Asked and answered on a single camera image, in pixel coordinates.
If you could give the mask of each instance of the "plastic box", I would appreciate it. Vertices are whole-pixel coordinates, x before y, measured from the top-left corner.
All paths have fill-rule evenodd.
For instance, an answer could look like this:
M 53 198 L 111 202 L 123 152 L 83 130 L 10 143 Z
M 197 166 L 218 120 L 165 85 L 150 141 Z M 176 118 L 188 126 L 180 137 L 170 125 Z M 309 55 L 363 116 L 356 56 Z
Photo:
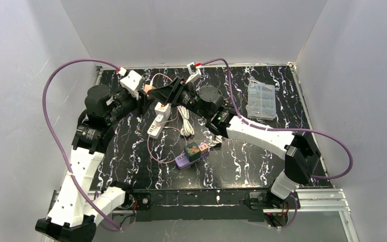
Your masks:
M 274 120 L 277 117 L 275 86 L 263 83 L 248 85 L 247 117 Z

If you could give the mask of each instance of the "marble table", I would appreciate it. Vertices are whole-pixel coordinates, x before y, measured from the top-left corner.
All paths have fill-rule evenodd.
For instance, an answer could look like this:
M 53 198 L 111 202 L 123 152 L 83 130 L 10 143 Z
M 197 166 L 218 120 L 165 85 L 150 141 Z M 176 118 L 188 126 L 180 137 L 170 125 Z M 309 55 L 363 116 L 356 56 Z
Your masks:
M 189 73 L 184 68 L 138 69 L 147 83 L 155 73 L 163 73 L 172 78 L 187 78 Z M 196 87 L 211 84 L 221 90 L 223 97 L 229 98 L 228 82 L 223 67 L 203 68 L 203 76 L 196 81 Z M 276 87 L 277 117 L 273 121 L 258 120 L 274 128 L 308 128 L 305 107 L 299 97 L 295 81 L 289 66 L 244 66 L 231 67 L 234 80 L 234 95 L 240 112 L 246 116 L 247 78 L 272 84 Z M 118 76 L 115 71 L 103 71 L 100 84 L 117 87 Z M 162 86 L 168 80 L 157 76 L 155 85 Z M 109 144 L 104 160 L 96 172 L 92 190 L 106 188 L 113 180 L 130 183 L 139 190 L 189 190 L 189 189 L 238 189 L 266 188 L 284 169 L 283 160 L 267 150 L 255 145 L 225 139 L 221 148 L 212 150 L 210 155 L 196 165 L 179 170 L 175 163 L 159 164 L 153 160 L 147 150 L 147 129 L 155 113 L 151 105 L 146 115 L 137 117 L 130 114 L 116 125 L 113 142 Z M 171 117 L 176 117 L 174 108 Z M 195 136 L 188 140 L 197 144 L 211 139 L 212 134 L 204 126 L 204 121 L 196 115 L 190 116 Z M 167 126 L 181 128 L 182 119 Z M 183 151 L 185 141 L 179 132 L 166 129 L 157 140 L 151 139 L 153 154 L 159 159 L 173 159 Z M 315 170 L 316 175 L 324 175 L 321 163 Z M 309 187 L 331 186 L 327 180 L 311 180 Z

